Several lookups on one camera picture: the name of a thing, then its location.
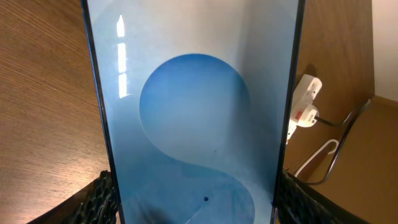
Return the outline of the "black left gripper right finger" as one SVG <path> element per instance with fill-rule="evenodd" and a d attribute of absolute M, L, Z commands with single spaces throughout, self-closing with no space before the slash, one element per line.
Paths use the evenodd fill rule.
<path fill-rule="evenodd" d="M 276 208 L 282 224 L 369 224 L 283 171 Z"/>

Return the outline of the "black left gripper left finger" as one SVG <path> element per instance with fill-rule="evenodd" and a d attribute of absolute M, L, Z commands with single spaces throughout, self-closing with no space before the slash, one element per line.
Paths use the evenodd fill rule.
<path fill-rule="evenodd" d="M 118 202 L 111 173 L 99 177 L 29 224 L 116 224 Z"/>

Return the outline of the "white power strip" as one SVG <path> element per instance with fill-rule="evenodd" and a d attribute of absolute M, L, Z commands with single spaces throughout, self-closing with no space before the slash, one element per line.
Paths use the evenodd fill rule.
<path fill-rule="evenodd" d="M 314 99 L 322 88 L 319 78 L 304 74 L 296 86 L 292 99 L 287 140 L 289 142 L 297 127 L 309 128 L 317 121 L 318 109 L 313 105 Z"/>

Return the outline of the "white charger plug adapter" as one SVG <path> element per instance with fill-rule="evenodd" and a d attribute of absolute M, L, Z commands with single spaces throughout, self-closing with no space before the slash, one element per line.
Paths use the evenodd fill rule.
<path fill-rule="evenodd" d="M 318 115 L 319 111 L 315 106 L 300 101 L 292 108 L 289 125 L 302 128 L 312 127 L 317 122 L 315 117 Z"/>

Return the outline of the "blue Samsung Galaxy smartphone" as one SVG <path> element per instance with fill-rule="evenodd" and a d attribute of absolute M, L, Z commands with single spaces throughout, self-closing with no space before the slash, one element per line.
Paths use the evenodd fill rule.
<path fill-rule="evenodd" d="M 123 223 L 274 223 L 304 1 L 82 2 Z"/>

